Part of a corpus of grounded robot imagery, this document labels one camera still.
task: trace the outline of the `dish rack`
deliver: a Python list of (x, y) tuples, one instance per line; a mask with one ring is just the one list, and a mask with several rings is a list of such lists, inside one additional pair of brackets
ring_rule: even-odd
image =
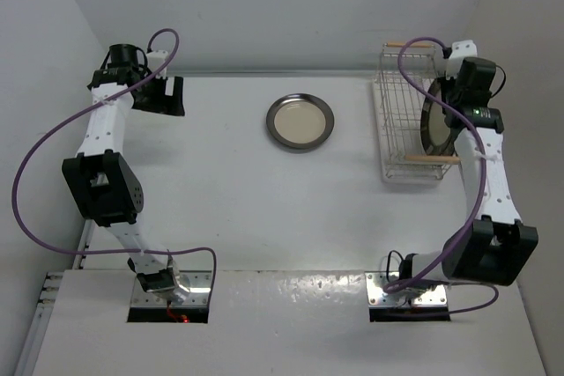
[[(420, 134), (425, 98), (397, 69), (402, 46), (400, 43), (383, 45), (373, 81), (382, 174), (388, 182), (436, 184), (452, 165), (459, 163), (459, 158), (426, 155)], [(437, 76), (434, 54), (434, 46), (426, 43), (414, 44), (404, 54), (407, 74), (425, 90)]]

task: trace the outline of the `black bracket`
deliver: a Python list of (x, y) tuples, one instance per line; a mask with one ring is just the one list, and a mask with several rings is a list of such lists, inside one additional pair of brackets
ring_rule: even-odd
[(63, 175), (82, 216), (99, 226), (134, 224), (143, 210), (141, 183), (120, 153), (65, 159)]
[(182, 91), (184, 78), (174, 77), (172, 96), (165, 94), (167, 81), (154, 78), (147, 85), (133, 93), (133, 108), (154, 114), (167, 114), (169, 116), (184, 116), (182, 104)]
[(170, 289), (174, 286), (174, 276), (169, 269), (160, 270), (157, 273), (145, 274), (137, 273), (132, 259), (127, 261), (128, 267), (137, 275), (137, 280), (145, 292), (160, 291)]
[(449, 279), (507, 286), (515, 281), (537, 244), (537, 228), (532, 226), (474, 220), (463, 241), (442, 262), (442, 272)]

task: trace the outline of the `black disc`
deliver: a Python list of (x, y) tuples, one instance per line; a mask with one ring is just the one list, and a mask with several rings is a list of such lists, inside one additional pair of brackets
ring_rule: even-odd
[[(441, 98), (441, 85), (433, 81), (429, 94)], [(455, 153), (454, 138), (450, 128), (444, 122), (442, 107), (425, 97), (421, 109), (421, 143), (428, 156), (452, 156)]]

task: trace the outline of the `wooden dowel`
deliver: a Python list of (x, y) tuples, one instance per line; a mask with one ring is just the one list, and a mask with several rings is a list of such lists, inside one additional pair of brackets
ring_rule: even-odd
[(425, 156), (423, 154), (406, 154), (404, 159), (409, 162), (444, 163), (449, 165), (457, 165), (460, 163), (460, 158), (458, 156)]

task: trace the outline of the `cable connector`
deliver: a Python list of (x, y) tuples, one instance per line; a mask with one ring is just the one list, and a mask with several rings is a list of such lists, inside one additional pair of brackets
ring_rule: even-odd
[[(167, 58), (168, 52), (166, 50), (154, 50), (147, 53), (147, 66), (150, 70), (156, 70), (167, 60)], [(155, 78), (167, 78), (167, 68), (164, 68)]]

